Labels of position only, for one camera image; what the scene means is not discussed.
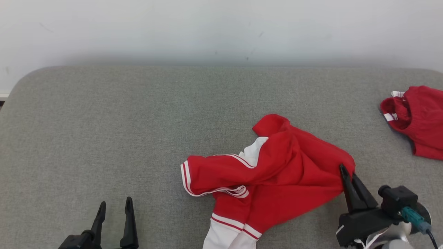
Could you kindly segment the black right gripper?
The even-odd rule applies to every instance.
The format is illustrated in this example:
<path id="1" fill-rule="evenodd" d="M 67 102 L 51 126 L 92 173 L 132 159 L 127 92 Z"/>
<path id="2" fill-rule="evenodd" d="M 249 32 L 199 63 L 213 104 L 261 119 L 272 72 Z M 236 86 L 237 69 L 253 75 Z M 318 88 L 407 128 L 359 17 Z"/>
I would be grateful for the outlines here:
<path id="1" fill-rule="evenodd" d="M 354 246 L 355 239 L 366 239 L 371 234 L 402 221 L 400 216 L 389 216 L 377 207 L 378 202 L 360 178 L 355 173 L 350 173 L 344 164 L 340 165 L 340 174 L 348 212 L 353 212 L 339 217 L 336 238 L 341 247 Z"/>

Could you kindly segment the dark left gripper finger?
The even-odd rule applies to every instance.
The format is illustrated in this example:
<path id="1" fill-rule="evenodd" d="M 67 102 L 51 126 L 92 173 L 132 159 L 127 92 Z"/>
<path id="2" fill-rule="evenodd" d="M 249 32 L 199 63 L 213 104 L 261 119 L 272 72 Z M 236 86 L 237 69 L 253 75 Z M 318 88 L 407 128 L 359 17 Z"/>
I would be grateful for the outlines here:
<path id="1" fill-rule="evenodd" d="M 125 214 L 125 228 L 123 238 L 120 240 L 120 247 L 121 249 L 138 249 L 139 240 L 137 235 L 134 205 L 131 197 L 127 197 L 126 199 Z"/>
<path id="2" fill-rule="evenodd" d="M 91 231 L 94 234 L 92 243 L 94 248 L 101 248 L 101 236 L 102 236 L 102 224 L 106 219 L 106 202 L 102 201 L 99 206 L 97 215 L 91 227 Z"/>

